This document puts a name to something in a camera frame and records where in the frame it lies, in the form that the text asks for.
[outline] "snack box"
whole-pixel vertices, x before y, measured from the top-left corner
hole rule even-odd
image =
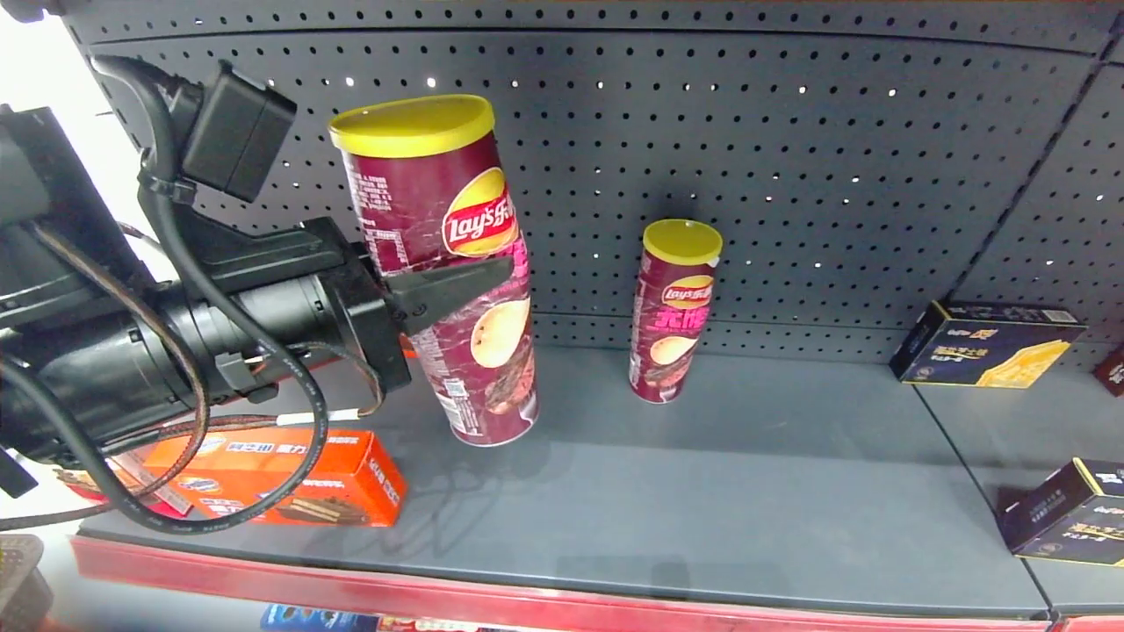
[[[890,369],[906,383],[1028,388],[1086,328],[1061,307],[934,300]]]
[[[999,516],[1013,553],[1124,567],[1124,463],[1073,459]]]
[[[136,494],[149,482],[156,480],[156,477],[144,467],[144,459],[147,454],[152,453],[152,446],[139,448],[106,460],[109,463],[109,468],[117,475],[117,478],[133,494]],[[98,485],[90,478],[90,475],[84,471],[58,469],[55,470],[55,477],[69,487],[71,491],[87,500],[98,503],[108,502],[105,495],[101,494]],[[158,514],[174,518],[182,518],[191,513],[191,502],[184,498],[183,495],[176,494],[171,485],[165,485],[153,493],[148,497],[148,500],[145,502],[145,506]]]
[[[256,503],[284,482],[305,458],[309,427],[209,433],[176,491],[208,517]],[[188,437],[156,445],[145,468],[167,471]],[[297,491],[254,522],[303,525],[389,526],[398,520],[406,480],[370,431],[333,430],[324,453]]]
[[[1124,397],[1124,345],[1108,354],[1105,361],[1097,365],[1093,374],[1105,385],[1108,392]]]
[[[272,604],[262,614],[262,630],[291,632],[372,632],[379,617],[327,610]]]

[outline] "lay's logo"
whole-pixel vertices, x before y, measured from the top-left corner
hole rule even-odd
[[[488,256],[519,236],[515,205],[499,168],[469,182],[450,205],[442,222],[445,249],[462,256]]]
[[[694,309],[709,305],[714,292],[714,277],[696,274],[685,277],[663,288],[664,305],[677,309]]]

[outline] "red shelf edge strip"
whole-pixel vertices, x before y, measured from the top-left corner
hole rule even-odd
[[[896,619],[669,602],[383,572],[291,567],[76,535],[83,577],[185,593],[398,616],[582,632],[1044,631],[1042,621]]]

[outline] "lay's chip can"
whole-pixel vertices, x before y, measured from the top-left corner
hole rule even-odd
[[[646,401],[667,404],[683,388],[706,327],[722,235],[689,219],[661,219],[644,229],[633,304],[628,381]]]
[[[515,261],[507,282],[410,337],[453,434],[480,446],[514,441],[538,417],[531,268],[495,121],[486,99],[447,94],[360,108],[329,126],[382,276]]]

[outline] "product packaging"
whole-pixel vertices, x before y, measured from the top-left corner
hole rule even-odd
[[[690,219],[661,219],[644,229],[633,304],[628,381],[653,404],[679,396],[710,313],[722,235]]]
[[[1105,385],[1108,392],[1124,397],[1124,345],[1108,354],[1105,361],[1097,365],[1094,376]]]
[[[308,427],[212,432],[173,484],[208,517],[232,514],[284,482],[311,439]],[[157,476],[167,471],[187,442],[178,437],[156,444],[145,468]],[[406,480],[374,433],[332,430],[320,460],[297,491],[254,522],[390,526],[405,497]]]
[[[332,120],[366,247],[383,277],[510,256],[502,286],[410,342],[448,417],[472,445],[514,441],[538,416],[531,269],[491,105],[448,94]]]
[[[934,300],[890,369],[906,383],[1028,388],[1086,328],[1061,307]]]
[[[260,628],[277,632],[374,632],[378,625],[377,616],[272,604],[262,614]]]
[[[463,621],[383,616],[379,619],[378,632],[489,632],[489,629]]]
[[[1124,566],[1124,463],[1073,459],[999,516],[1010,551]]]
[[[144,460],[152,453],[153,449],[154,446],[146,445],[129,452],[123,452],[106,460],[109,468],[117,475],[117,478],[134,495],[156,480],[156,477],[144,467]],[[108,502],[101,494],[98,485],[90,478],[90,475],[84,471],[55,470],[55,476],[63,485],[70,487],[71,491],[87,500],[94,500],[97,503]],[[161,487],[148,496],[144,503],[146,507],[157,514],[173,518],[182,518],[191,513],[191,502],[183,497],[182,494],[178,494],[172,485]]]

